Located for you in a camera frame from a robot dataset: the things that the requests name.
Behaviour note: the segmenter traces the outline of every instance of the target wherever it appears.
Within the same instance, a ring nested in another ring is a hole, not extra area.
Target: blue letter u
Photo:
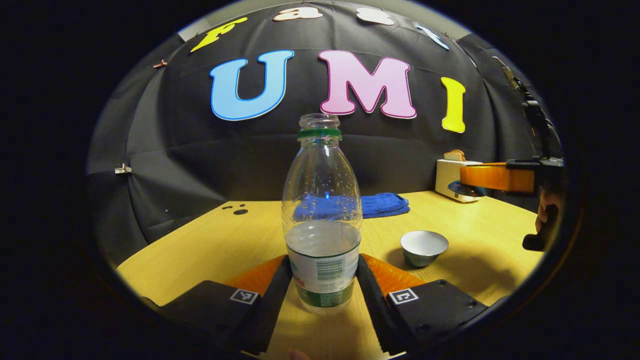
[[[237,93],[238,77],[246,59],[231,60],[211,70],[211,110],[217,117],[238,121],[258,117],[275,108],[284,97],[287,84],[287,59],[291,50],[270,51],[258,56],[265,63],[264,90],[253,99],[240,99]]]

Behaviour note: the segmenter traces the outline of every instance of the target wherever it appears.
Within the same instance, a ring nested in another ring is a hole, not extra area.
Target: water bottle
[[[282,195],[282,229],[305,309],[335,313],[351,301],[360,253],[362,203],[339,147],[335,115],[300,118],[296,155]]]

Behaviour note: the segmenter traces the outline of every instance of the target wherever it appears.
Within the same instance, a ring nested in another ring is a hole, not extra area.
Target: wooden table
[[[522,238],[535,233],[530,211],[489,197],[462,204],[436,192],[401,196],[411,211],[365,219],[361,252],[427,282],[446,279],[488,306],[509,295],[540,260],[542,253],[522,248]],[[235,215],[239,209],[248,212]],[[426,268],[404,263],[400,237],[414,230],[449,240],[449,249]],[[145,247],[118,271],[139,295],[162,306],[201,281],[223,282],[286,251],[279,201],[230,201]],[[290,347],[313,360],[390,358],[380,349],[357,281],[350,305],[335,316],[303,310],[291,282],[260,358],[286,359]]]

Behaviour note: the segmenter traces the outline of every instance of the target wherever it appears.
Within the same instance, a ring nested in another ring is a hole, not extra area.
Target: blue cloth
[[[379,193],[363,196],[362,217],[390,217],[408,213],[409,200],[395,193]],[[295,221],[303,220],[351,220],[352,211],[357,207],[352,197],[306,195],[293,213]]]

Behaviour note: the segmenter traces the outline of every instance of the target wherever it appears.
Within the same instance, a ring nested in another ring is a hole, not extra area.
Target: green label
[[[349,298],[351,297],[351,293],[353,292],[353,282],[351,283],[351,285],[340,291],[328,294],[314,293],[301,288],[298,284],[296,284],[296,287],[298,288],[298,294],[300,294],[300,298],[302,299],[302,301],[316,307],[338,306],[349,300]]]

